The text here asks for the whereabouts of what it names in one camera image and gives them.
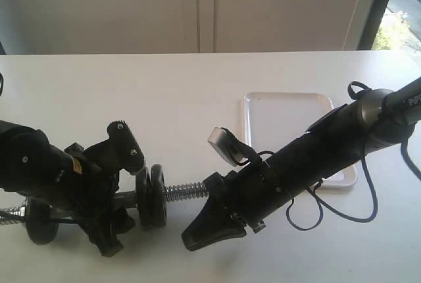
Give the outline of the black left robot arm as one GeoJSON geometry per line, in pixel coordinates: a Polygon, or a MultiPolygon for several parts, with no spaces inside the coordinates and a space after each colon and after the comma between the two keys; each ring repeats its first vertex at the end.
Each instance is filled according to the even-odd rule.
{"type": "Polygon", "coordinates": [[[119,173],[135,174],[145,161],[124,121],[110,123],[107,134],[105,141],[87,149],[73,143],[61,150],[41,130],[1,122],[1,189],[27,199],[21,221],[35,244],[52,242],[59,225],[69,222],[104,257],[123,248],[117,236],[135,222],[114,204],[119,173]],[[66,211],[71,219],[54,217],[53,209],[66,211]]]}

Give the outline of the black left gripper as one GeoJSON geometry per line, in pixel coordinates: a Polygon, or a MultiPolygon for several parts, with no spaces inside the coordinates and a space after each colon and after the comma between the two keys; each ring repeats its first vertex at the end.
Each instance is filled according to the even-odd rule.
{"type": "Polygon", "coordinates": [[[116,234],[135,227],[125,207],[114,208],[122,169],[122,141],[105,140],[87,149],[73,143],[65,150],[50,144],[55,176],[49,220],[77,224],[103,257],[123,249],[116,234]]]}

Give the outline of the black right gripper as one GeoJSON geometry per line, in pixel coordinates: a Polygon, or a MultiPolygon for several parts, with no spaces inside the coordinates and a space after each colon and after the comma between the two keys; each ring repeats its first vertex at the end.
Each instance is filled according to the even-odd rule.
{"type": "Polygon", "coordinates": [[[260,232],[266,226],[264,219],[296,196],[296,160],[273,154],[225,177],[214,172],[203,183],[209,197],[182,232],[188,251],[242,238],[244,225],[254,233],[260,232]]]}

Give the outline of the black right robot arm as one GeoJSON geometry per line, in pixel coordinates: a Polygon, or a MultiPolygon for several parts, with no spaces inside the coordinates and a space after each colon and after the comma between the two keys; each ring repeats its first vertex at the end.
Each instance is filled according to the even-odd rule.
{"type": "Polygon", "coordinates": [[[257,153],[227,128],[215,128],[209,143],[239,171],[214,173],[205,179],[208,199],[182,233],[187,250],[241,238],[249,226],[258,232],[264,219],[302,192],[314,193],[323,179],[392,145],[407,153],[420,120],[420,81],[391,91],[365,85],[349,90],[344,104],[308,127],[278,150],[257,153]]]}

